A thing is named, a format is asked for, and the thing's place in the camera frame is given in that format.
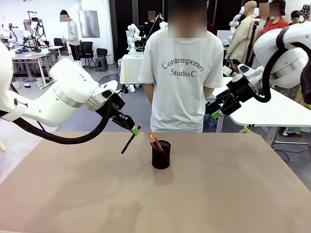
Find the black mesh pen cup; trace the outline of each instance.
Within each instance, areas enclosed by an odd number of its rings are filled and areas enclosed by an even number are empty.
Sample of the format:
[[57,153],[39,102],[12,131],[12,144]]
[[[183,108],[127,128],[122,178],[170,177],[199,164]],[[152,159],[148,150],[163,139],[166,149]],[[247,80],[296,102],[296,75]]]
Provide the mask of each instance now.
[[156,169],[166,169],[170,166],[171,145],[167,141],[159,140],[163,151],[152,147],[152,166]]

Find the office chair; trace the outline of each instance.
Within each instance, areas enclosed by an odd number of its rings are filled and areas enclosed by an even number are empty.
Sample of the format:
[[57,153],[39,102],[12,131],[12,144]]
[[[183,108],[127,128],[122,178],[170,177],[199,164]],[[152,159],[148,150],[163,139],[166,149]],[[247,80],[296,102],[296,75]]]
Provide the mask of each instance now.
[[[88,60],[88,67],[90,69],[93,69],[96,64],[93,60],[94,58],[94,51],[92,50],[92,47],[93,47],[93,42],[82,42],[80,43],[80,46],[79,46],[79,57],[80,59],[84,58],[85,59],[85,65],[83,68],[86,67],[86,60]],[[91,67],[91,64],[89,62],[89,60],[92,59],[93,63],[94,63],[94,67]]]

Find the white table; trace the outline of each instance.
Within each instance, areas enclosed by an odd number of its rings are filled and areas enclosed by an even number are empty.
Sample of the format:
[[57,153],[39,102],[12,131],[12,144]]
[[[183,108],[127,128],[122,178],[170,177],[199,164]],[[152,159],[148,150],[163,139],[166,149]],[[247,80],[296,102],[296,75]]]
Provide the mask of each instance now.
[[124,84],[141,84],[138,81],[142,57],[133,57],[126,54],[122,57],[120,83]]
[[62,48],[63,46],[51,46],[51,47],[49,47],[48,49],[49,49],[49,51],[51,51],[51,52],[54,52],[54,51],[58,51],[58,56],[59,56],[59,59],[58,60],[60,60],[61,59],[61,54],[60,54],[60,49]]
[[[225,83],[231,80],[225,77]],[[227,86],[223,86],[214,91],[218,95],[225,91]],[[230,118],[234,123],[249,127],[268,127],[268,133],[264,137],[271,146],[274,142],[278,127],[311,127],[311,111],[301,106],[281,93],[271,90],[271,100],[268,103],[261,103],[254,98],[241,103],[242,107],[232,113]],[[221,132],[223,116],[220,117],[217,132]]]
[[46,60],[47,64],[49,64],[49,60],[46,56],[47,56],[46,53],[42,54],[42,53],[26,52],[26,53],[16,54],[16,57],[12,57],[12,60],[16,61],[16,62],[13,62],[13,64],[16,64],[16,63],[25,64],[28,77],[30,77],[30,78],[32,77],[32,75],[31,75],[30,68],[29,68],[28,64],[30,64],[30,63],[38,64],[39,69],[40,69],[40,73],[42,76],[43,85],[46,85],[43,69],[42,69],[41,62],[40,62],[40,58],[43,58]]

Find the black bag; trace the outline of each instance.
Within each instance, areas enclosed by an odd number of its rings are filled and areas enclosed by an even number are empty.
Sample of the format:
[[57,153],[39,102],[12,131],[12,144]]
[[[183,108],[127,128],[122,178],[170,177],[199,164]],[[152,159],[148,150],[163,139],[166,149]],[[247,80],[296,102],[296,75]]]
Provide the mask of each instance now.
[[303,101],[306,104],[311,105],[311,62],[309,61],[307,65],[302,70],[300,76],[301,93]]
[[97,52],[97,56],[99,56],[99,57],[101,57],[101,56],[106,57],[107,54],[108,54],[108,50],[107,50],[107,49],[100,49],[100,48],[97,48],[97,49],[96,49],[96,52]]

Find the person's arm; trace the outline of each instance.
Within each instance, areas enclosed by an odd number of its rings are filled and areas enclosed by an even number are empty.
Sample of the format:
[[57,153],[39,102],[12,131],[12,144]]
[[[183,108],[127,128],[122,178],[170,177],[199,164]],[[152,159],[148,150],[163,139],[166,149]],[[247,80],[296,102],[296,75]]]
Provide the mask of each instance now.
[[205,99],[209,97],[215,88],[222,87],[224,85],[223,79],[223,59],[224,59],[224,50],[221,41],[217,41],[217,46],[215,52],[213,53],[213,66],[208,73],[204,81],[204,95]]
[[213,94],[215,88],[210,88],[210,87],[204,87],[204,96],[205,99],[207,99],[211,94]]
[[145,93],[147,95],[147,98],[149,102],[152,104],[153,96],[154,96],[154,83],[155,83],[155,77],[154,77],[154,53],[153,53],[153,47],[154,47],[154,37],[151,36],[149,40],[147,41],[144,55],[142,58],[142,64],[140,69],[140,74],[138,77],[138,81],[143,83]]
[[151,84],[147,84],[147,83],[144,83],[144,90],[145,90],[145,93],[146,93],[146,96],[150,102],[150,104],[152,104],[152,100],[154,98],[154,84],[151,83]]

